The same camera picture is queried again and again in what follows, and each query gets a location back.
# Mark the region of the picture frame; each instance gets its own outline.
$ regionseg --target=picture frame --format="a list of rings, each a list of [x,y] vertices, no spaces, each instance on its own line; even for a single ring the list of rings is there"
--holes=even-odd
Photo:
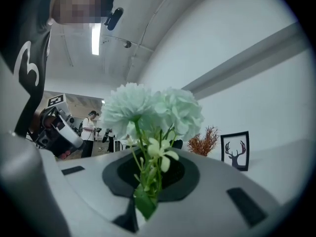
[[[221,161],[240,171],[248,171],[249,132],[221,135]]]

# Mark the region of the deer artwork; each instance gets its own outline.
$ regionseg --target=deer artwork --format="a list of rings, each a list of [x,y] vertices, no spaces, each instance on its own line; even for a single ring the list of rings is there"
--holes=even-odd
[[[225,145],[225,153],[228,154],[229,159],[232,159],[232,166],[235,167],[235,168],[243,167],[243,166],[238,164],[237,159],[238,159],[239,156],[243,155],[246,152],[245,144],[242,141],[240,141],[241,153],[239,154],[238,150],[236,150],[237,151],[237,155],[235,155],[235,156],[233,156],[233,151],[232,151],[231,154],[229,153],[229,149],[230,149],[229,144],[230,144],[230,142]]]

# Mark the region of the reddish-brown plant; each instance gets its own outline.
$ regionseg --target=reddish-brown plant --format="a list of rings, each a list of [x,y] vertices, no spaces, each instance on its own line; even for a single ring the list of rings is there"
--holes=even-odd
[[[201,134],[197,134],[189,140],[188,148],[190,152],[194,152],[198,155],[207,156],[217,145],[219,138],[217,127],[207,127],[205,130],[205,136],[201,138]]]

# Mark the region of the fluorescent light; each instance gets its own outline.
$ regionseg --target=fluorescent light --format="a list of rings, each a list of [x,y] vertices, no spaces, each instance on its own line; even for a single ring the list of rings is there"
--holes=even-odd
[[[99,55],[101,24],[92,27],[92,54]]]

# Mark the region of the black shirt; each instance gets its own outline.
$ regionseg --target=black shirt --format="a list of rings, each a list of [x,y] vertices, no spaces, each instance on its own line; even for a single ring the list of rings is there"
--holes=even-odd
[[[1,47],[1,53],[11,72],[30,94],[15,128],[15,132],[20,136],[26,136],[44,92],[51,29],[47,24],[50,1],[23,0],[7,41]]]

